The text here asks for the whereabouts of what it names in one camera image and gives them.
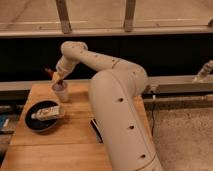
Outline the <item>beige gripper wrist block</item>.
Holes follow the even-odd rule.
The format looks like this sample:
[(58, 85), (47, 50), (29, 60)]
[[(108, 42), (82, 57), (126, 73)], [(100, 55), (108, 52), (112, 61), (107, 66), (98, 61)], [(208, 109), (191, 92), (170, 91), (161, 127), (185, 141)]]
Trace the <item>beige gripper wrist block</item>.
[(61, 65), (56, 65), (56, 72), (52, 75), (52, 81), (55, 84), (62, 84), (63, 79), (69, 75), (69, 71)]

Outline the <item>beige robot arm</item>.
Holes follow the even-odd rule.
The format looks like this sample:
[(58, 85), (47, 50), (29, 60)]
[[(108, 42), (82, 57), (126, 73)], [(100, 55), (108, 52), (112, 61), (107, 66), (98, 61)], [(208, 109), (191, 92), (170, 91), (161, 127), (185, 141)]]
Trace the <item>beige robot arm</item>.
[(134, 104), (147, 86), (147, 73), (133, 62), (92, 52), (84, 42), (66, 41), (53, 80), (59, 82), (78, 63), (96, 71), (89, 100), (113, 171), (164, 171)]

